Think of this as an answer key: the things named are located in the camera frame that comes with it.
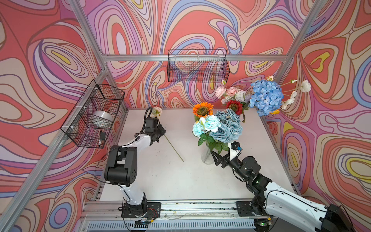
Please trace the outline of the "cream rose single stem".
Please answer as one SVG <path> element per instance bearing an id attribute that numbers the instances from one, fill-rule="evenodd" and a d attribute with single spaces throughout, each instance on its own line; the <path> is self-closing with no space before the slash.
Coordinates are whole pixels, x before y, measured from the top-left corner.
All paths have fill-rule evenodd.
<path id="1" fill-rule="evenodd" d="M 150 113 L 150 116 L 155 117 L 157 119 L 160 119 L 161 115 L 162 115 L 162 109 L 158 106 L 153 107 L 152 112 Z M 180 158 L 180 160 L 182 162 L 184 162 L 184 159 L 180 156 L 180 154 L 178 153 L 178 151 L 176 150 L 176 148 L 174 147 L 174 145 L 171 143 L 171 141 L 169 140 L 169 138 L 166 135 L 165 135 L 165 138 L 168 141 L 168 143 L 170 144 L 170 146 L 172 147 L 172 149 L 175 151 L 177 156 Z"/>

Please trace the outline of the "clear glass vase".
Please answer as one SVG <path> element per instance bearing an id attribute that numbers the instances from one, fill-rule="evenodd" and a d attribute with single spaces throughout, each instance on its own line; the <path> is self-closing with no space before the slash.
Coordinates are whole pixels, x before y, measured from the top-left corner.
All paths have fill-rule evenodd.
<path id="1" fill-rule="evenodd" d="M 201 154 L 201 160 L 206 165 L 212 165 L 214 164 L 214 159 L 211 154 L 211 151 L 206 143 L 202 145 L 202 154 Z"/>

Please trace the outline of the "dusty blue hydrangea stem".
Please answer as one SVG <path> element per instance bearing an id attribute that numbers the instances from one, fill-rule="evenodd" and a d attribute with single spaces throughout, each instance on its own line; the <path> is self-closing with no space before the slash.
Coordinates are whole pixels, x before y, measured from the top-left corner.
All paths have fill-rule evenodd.
<path id="1" fill-rule="evenodd" d="M 243 127 L 240 116 L 231 109 L 217 111 L 214 116 L 219 119 L 221 126 L 218 127 L 216 132 L 209 133 L 213 141 L 208 142 L 207 145 L 211 151 L 220 154 L 221 151 L 227 151 L 228 143 L 233 143 L 239 139 Z"/>

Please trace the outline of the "red gerbera flower stem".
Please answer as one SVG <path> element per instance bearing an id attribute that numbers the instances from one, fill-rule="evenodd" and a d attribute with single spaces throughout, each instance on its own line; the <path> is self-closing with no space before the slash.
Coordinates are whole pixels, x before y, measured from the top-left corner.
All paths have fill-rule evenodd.
<path id="1" fill-rule="evenodd" d="M 243 113 L 243 104 L 240 103 L 239 101 L 235 100 L 228 101 L 226 108 L 233 110 L 237 115 L 241 115 Z"/>

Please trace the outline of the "pink purple mixed bouquet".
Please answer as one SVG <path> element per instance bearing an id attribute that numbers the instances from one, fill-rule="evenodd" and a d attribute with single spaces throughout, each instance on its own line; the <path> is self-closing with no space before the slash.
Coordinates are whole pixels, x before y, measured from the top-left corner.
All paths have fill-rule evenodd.
<path id="1" fill-rule="evenodd" d="M 222 97 L 221 103 L 226 107 L 227 102 L 230 100 L 239 101 L 243 104 L 243 113 L 245 110 L 249 108 L 249 101 L 251 99 L 251 94 L 247 93 L 246 91 L 240 89 L 240 91 L 232 98 L 230 97 Z"/>

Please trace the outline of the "light blue hydrangea stem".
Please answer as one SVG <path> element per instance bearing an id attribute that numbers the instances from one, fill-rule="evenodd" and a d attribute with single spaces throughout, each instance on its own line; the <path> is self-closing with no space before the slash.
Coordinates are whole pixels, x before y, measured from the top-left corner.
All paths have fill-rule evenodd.
<path id="1" fill-rule="evenodd" d="M 253 94 L 249 108 L 256 108 L 259 117 L 280 109 L 284 98 L 280 85 L 274 81 L 261 80 L 252 83 L 251 87 Z"/>

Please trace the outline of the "large pink peony stem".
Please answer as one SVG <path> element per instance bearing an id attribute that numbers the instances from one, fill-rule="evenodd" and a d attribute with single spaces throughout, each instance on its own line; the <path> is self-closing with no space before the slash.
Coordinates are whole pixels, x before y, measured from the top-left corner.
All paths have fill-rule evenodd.
<path id="1" fill-rule="evenodd" d="M 221 99 L 222 97 L 232 98 L 240 91 L 240 89 L 236 88 L 236 87 L 227 88 L 226 84 L 227 84 L 227 81 L 222 80 L 221 81 L 221 86 L 219 86 L 215 90 L 215 96 L 218 97 L 219 99 Z"/>

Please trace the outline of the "white poppy flower stem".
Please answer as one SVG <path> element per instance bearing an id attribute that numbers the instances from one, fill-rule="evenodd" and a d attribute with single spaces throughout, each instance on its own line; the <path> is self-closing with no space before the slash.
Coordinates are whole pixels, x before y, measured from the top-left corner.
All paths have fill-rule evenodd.
<path id="1" fill-rule="evenodd" d="M 306 93 L 310 91 L 311 91 L 311 84 L 309 83 L 309 81 L 308 80 L 302 81 L 301 84 L 297 88 L 293 89 L 290 97 L 286 101 L 282 102 L 281 109 L 285 110 L 289 105 L 293 104 L 299 92 Z"/>

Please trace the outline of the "pale pink blue rose bouquet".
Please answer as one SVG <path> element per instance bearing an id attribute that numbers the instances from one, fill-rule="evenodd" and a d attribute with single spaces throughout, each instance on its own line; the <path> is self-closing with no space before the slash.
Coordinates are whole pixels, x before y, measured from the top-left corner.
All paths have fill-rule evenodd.
<path id="1" fill-rule="evenodd" d="M 211 134 L 218 132 L 221 126 L 220 119 L 214 115 L 199 118 L 192 127 L 193 135 L 199 138 L 198 146 L 201 146 L 203 143 L 209 145 L 214 143 L 216 140 Z"/>

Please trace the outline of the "orange poppy flower stem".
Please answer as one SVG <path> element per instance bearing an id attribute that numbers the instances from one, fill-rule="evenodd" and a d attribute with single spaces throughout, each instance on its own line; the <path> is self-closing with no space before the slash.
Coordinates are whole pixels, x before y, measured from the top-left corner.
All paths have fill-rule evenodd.
<path id="1" fill-rule="evenodd" d="M 271 106 L 270 114 L 275 115 L 279 114 L 280 107 L 282 105 L 283 94 L 280 85 L 274 81 L 273 75 L 267 77 L 267 81 L 269 82 L 269 86 L 271 87 L 269 104 Z"/>

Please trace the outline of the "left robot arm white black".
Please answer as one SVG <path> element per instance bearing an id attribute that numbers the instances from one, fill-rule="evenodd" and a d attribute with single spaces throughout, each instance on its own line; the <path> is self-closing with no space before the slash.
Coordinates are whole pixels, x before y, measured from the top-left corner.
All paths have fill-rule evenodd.
<path id="1" fill-rule="evenodd" d="M 154 206 L 148 204 L 146 194 L 134 186 L 138 175 L 138 155 L 166 133 L 159 119 L 149 117 L 144 120 L 141 132 L 133 141 L 126 145 L 113 146 L 108 153 L 107 163 L 104 168 L 105 182 L 117 186 L 124 194 L 122 218 L 147 218 L 156 219 L 160 216 L 161 203 Z"/>

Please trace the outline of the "small black device in basket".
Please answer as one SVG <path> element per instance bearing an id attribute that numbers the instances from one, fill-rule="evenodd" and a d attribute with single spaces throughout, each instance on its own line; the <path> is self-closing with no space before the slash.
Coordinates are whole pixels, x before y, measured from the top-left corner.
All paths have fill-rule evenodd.
<path id="1" fill-rule="evenodd" d="M 103 148 L 105 141 L 106 141 L 106 132 L 101 130 L 99 133 L 98 147 Z"/>

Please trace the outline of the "white tape roll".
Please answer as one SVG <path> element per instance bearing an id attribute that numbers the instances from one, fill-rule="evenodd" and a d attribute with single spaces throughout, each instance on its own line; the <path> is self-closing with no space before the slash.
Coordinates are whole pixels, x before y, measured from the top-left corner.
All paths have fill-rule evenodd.
<path id="1" fill-rule="evenodd" d="M 106 111 L 97 110 L 91 116 L 91 123 L 97 128 L 109 129 L 113 121 L 113 116 Z"/>

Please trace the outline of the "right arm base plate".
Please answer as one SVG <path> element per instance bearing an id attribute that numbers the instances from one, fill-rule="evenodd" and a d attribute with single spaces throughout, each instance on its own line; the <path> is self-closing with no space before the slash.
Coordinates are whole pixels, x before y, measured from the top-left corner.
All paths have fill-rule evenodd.
<path id="1" fill-rule="evenodd" d="M 238 212 L 240 217 L 271 217 L 273 215 L 268 214 L 263 207 L 254 201 L 237 201 L 236 206 L 233 210 Z"/>

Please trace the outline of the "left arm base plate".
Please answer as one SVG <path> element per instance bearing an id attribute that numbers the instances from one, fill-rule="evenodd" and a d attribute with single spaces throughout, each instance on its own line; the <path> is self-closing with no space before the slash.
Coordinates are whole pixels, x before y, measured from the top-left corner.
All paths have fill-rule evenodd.
<path id="1" fill-rule="evenodd" d="M 158 218 L 160 217 L 161 202 L 149 202 L 146 204 L 133 206 L 124 203 L 121 209 L 121 217 L 127 218 Z"/>

